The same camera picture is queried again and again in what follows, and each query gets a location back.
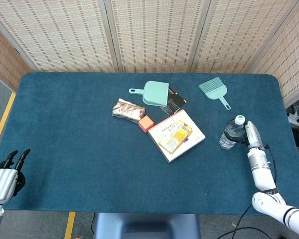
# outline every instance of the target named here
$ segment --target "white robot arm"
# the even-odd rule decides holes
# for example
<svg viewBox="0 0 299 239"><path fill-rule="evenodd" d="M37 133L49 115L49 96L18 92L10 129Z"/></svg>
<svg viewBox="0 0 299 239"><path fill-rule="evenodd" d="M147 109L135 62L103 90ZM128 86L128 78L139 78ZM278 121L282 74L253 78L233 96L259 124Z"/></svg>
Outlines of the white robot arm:
<svg viewBox="0 0 299 239"><path fill-rule="evenodd" d="M18 153L17 150L10 153L6 160L0 163L0 224L4 213L3 205L16 196L25 185L25 177L21 173L21 168L29 152L30 149L23 152L14 169L10 169L10 166L13 165L12 159Z"/></svg>
<svg viewBox="0 0 299 239"><path fill-rule="evenodd" d="M256 187L252 205L260 213L269 215L299 235L299 209L286 205L273 180L263 143L255 125L245 124L247 154Z"/></svg>

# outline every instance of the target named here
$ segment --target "teal felt surface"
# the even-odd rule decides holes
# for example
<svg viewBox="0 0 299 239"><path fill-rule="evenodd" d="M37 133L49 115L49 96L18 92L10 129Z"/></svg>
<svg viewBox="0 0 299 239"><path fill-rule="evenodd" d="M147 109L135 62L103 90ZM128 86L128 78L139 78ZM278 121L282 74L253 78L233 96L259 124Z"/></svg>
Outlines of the teal felt surface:
<svg viewBox="0 0 299 239"><path fill-rule="evenodd" d="M229 111L198 87L217 76L228 88ZM159 107L129 94L149 80L176 89L187 100L182 108L206 135L170 164L137 124L111 116L122 98L146 106L154 123L167 118ZM263 143L270 144L280 192L299 208L299 156L273 76L28 73L0 143L0 161L13 150L31 149L22 169L26 186L5 209L241 214L257 192L248 150L237 144L227 151L218 144L226 123L238 114L252 120Z"/></svg>

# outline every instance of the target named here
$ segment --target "dustpan handle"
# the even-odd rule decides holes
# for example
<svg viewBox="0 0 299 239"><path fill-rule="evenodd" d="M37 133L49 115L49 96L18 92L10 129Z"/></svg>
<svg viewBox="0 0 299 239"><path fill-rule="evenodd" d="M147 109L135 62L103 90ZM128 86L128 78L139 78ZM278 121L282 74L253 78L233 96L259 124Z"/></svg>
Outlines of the dustpan handle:
<svg viewBox="0 0 299 239"><path fill-rule="evenodd" d="M230 105L228 104L228 102L225 100L224 97L220 97L219 100L221 101L221 103L223 103L224 107L227 109L227 110L230 110Z"/></svg>
<svg viewBox="0 0 299 239"><path fill-rule="evenodd" d="M130 94L133 94L133 95L144 95L144 90L143 89L130 88L129 92L130 92Z"/></svg>

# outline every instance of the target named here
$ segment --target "woven panel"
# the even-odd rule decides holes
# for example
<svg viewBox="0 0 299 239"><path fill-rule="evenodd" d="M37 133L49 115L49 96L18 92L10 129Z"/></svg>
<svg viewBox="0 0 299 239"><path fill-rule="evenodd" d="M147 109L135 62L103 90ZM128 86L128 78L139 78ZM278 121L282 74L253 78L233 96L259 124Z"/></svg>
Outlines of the woven panel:
<svg viewBox="0 0 299 239"><path fill-rule="evenodd" d="M245 72L290 8L291 0L217 0L195 72Z"/></svg>
<svg viewBox="0 0 299 239"><path fill-rule="evenodd" d="M206 2L112 0L123 70L185 72Z"/></svg>
<svg viewBox="0 0 299 239"><path fill-rule="evenodd" d="M29 71L30 67L0 32L0 79L16 91L21 76Z"/></svg>
<svg viewBox="0 0 299 239"><path fill-rule="evenodd" d="M299 8L282 27L253 72L274 75L285 99L299 88Z"/></svg>
<svg viewBox="0 0 299 239"><path fill-rule="evenodd" d="M0 20L40 71L114 71L96 0L0 1Z"/></svg>

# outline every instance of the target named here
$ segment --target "black card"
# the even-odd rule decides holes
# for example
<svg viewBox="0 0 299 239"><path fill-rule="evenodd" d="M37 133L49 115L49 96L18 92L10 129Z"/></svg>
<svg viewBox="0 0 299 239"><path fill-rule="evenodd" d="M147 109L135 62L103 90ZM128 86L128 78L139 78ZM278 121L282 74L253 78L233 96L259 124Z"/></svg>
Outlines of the black card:
<svg viewBox="0 0 299 239"><path fill-rule="evenodd" d="M167 98L167 106L160 108L169 116L175 114L179 109L186 103L184 100L172 87L168 88L168 98Z"/></svg>

